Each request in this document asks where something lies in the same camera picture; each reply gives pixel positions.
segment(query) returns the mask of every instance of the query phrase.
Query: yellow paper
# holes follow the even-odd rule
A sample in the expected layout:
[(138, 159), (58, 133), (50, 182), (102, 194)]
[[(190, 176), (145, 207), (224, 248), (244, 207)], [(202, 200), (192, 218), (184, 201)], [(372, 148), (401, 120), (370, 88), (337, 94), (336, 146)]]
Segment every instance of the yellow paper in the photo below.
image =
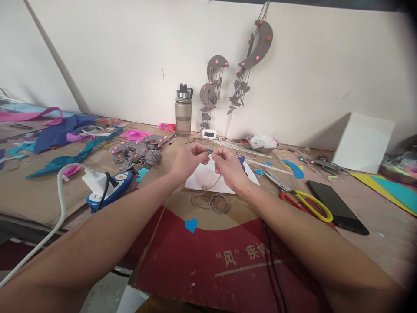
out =
[(390, 200), (392, 203), (394, 203), (395, 205), (398, 205), (401, 209), (407, 211), (410, 214), (413, 214), (414, 216), (417, 216), (416, 213), (414, 213), (413, 211), (411, 211), (409, 208), (407, 208), (405, 205), (403, 205), (400, 201), (398, 201), (395, 197), (393, 197), (388, 191), (386, 191), (383, 187), (381, 187), (380, 184), (378, 184), (373, 178), (373, 177), (378, 177), (381, 179), (386, 179), (385, 177), (381, 176), (381, 175), (368, 175), (368, 174), (361, 174), (361, 173), (351, 173), (351, 175), (357, 179), (359, 179), (361, 182), (363, 182), (365, 185), (367, 185), (368, 187), (372, 188), (373, 190), (375, 190), (377, 193), (379, 193), (380, 195), (384, 196), (385, 198), (387, 198), (388, 200)]

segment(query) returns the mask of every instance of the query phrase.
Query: white wire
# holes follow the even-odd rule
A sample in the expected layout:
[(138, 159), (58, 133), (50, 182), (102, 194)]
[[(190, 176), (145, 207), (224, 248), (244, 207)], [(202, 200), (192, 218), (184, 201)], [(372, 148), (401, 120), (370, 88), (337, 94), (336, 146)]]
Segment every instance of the white wire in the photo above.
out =
[(66, 207), (65, 207), (65, 200), (64, 200), (64, 191), (63, 191), (63, 184), (62, 184), (62, 175), (64, 171), (71, 166), (82, 166), (85, 169), (89, 170), (90, 168), (88, 166), (85, 166), (83, 164), (73, 163), (68, 164), (64, 166), (58, 173), (58, 198), (60, 200), (61, 205), (61, 218), (58, 221), (57, 225), (54, 227), (54, 229), (32, 250), (28, 253), (28, 255), (25, 256), (23, 260), (20, 261), (18, 265), (7, 275), (0, 283), (0, 288), (2, 288), (13, 276), (16, 274), (18, 270), (21, 269), (23, 265), (40, 249), (43, 247), (43, 245), (57, 232), (57, 230), (62, 226), (65, 220), (65, 213), (66, 213)]

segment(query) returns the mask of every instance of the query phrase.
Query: smartphone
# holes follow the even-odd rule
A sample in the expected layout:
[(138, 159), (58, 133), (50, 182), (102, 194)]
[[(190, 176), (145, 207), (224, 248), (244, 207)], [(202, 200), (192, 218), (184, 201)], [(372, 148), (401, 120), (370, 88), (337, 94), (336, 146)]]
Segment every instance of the smartphone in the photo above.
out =
[(361, 223), (346, 203), (332, 187), (309, 180), (307, 186), (313, 195), (319, 199), (333, 215), (333, 223), (361, 235), (369, 235), (369, 230)]

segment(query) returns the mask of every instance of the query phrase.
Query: plastic bag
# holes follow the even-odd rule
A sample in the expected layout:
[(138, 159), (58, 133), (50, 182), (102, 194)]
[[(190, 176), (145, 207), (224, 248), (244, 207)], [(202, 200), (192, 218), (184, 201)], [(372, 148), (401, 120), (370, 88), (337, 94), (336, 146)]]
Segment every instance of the plastic bag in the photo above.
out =
[(275, 148), (277, 146), (277, 141), (271, 136), (264, 134), (255, 134), (251, 138), (251, 147), (254, 149), (257, 148)]

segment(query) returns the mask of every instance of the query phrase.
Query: digital thermometer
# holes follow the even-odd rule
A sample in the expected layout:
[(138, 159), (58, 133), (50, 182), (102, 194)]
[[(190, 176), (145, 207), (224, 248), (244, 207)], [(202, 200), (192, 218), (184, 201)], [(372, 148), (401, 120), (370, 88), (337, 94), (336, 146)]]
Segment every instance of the digital thermometer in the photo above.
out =
[(205, 128), (201, 132), (201, 137), (209, 138), (209, 139), (215, 139), (217, 137), (217, 132), (215, 130)]

